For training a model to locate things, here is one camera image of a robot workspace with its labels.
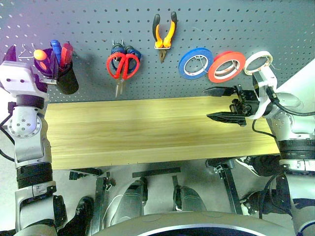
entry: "gray pegboard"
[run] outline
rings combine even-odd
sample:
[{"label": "gray pegboard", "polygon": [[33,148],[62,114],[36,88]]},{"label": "gray pegboard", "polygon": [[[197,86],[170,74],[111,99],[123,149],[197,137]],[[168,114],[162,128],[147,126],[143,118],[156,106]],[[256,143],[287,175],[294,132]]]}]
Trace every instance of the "gray pegboard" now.
[{"label": "gray pegboard", "polygon": [[[314,8],[314,0],[3,0],[0,53],[12,44],[20,52],[22,43],[29,49],[31,43],[44,49],[51,39],[69,40],[75,49],[74,71],[80,88],[73,95],[63,95],[49,86],[53,103],[115,100],[116,83],[105,66],[113,39],[123,39],[143,55],[139,71],[127,81],[119,99],[202,96],[210,86],[251,88],[251,77],[243,72],[221,84],[210,83],[207,76],[182,78],[179,60],[196,47],[208,48],[214,56],[239,51],[247,58],[269,51],[281,85],[314,58]],[[152,20],[156,13],[161,15],[164,37],[171,11],[177,12],[178,27],[161,64],[154,49]]]}]

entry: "blue screwdriver handle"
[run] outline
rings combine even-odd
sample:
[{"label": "blue screwdriver handle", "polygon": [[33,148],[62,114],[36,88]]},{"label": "blue screwdriver handle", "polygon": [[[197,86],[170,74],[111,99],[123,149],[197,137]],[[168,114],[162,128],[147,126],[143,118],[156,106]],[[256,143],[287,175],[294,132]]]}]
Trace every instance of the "blue screwdriver handle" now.
[{"label": "blue screwdriver handle", "polygon": [[61,60],[61,45],[60,42],[56,39],[53,39],[50,41],[50,45],[53,48],[55,57],[57,58],[58,64],[60,64],[60,60]]}]

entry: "red scissors handle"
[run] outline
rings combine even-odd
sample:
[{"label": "red scissors handle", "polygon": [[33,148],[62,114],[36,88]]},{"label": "red scissors handle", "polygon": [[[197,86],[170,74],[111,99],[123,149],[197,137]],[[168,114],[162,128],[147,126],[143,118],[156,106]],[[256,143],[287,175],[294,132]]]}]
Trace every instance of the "red scissors handle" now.
[{"label": "red scissors handle", "polygon": [[[121,58],[118,66],[117,66],[117,70],[116,70],[116,74],[113,74],[110,70],[110,63],[113,59],[115,58]],[[125,60],[126,60],[126,55],[123,54],[123,53],[114,53],[112,55],[110,55],[107,59],[107,62],[106,62],[106,67],[107,67],[107,70],[108,70],[108,73],[114,78],[114,79],[118,79],[120,77],[120,74],[121,74],[121,71],[123,69],[123,65],[125,63]]]},{"label": "red scissors handle", "polygon": [[[134,59],[136,61],[136,68],[130,74],[128,74],[129,59]],[[126,54],[125,67],[124,67],[124,72],[123,72],[123,79],[127,80],[127,79],[130,79],[132,76],[134,76],[134,74],[138,71],[139,66],[140,66],[140,61],[139,61],[139,58],[136,55],[134,55],[134,54]]]}]

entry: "wood grain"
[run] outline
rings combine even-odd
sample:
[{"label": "wood grain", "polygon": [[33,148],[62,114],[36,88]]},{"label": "wood grain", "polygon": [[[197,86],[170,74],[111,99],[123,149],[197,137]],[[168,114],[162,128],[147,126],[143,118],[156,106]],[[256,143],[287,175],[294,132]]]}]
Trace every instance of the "wood grain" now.
[{"label": "wood grain", "polygon": [[[231,97],[188,97],[49,104],[53,168],[124,165],[279,152],[266,135],[215,122]],[[267,122],[256,123],[270,132]]]}]

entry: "scissors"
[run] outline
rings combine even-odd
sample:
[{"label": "scissors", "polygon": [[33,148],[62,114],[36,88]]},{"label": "scissors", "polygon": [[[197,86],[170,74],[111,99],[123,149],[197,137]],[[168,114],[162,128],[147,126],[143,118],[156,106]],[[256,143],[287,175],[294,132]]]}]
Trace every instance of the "scissors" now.
[{"label": "scissors", "polygon": [[[118,97],[118,94],[123,94],[123,88],[124,83],[126,80],[130,79],[134,74],[138,71],[140,66],[140,60],[137,54],[132,53],[121,53],[121,52],[115,52],[111,54],[106,63],[106,67],[108,70],[108,73],[117,80],[116,85],[116,93],[115,97]],[[119,64],[117,67],[113,66],[114,70],[116,71],[115,74],[111,72],[110,66],[113,64],[113,60],[119,61]],[[129,68],[129,63],[131,60],[135,60],[135,66],[133,68]]]}]

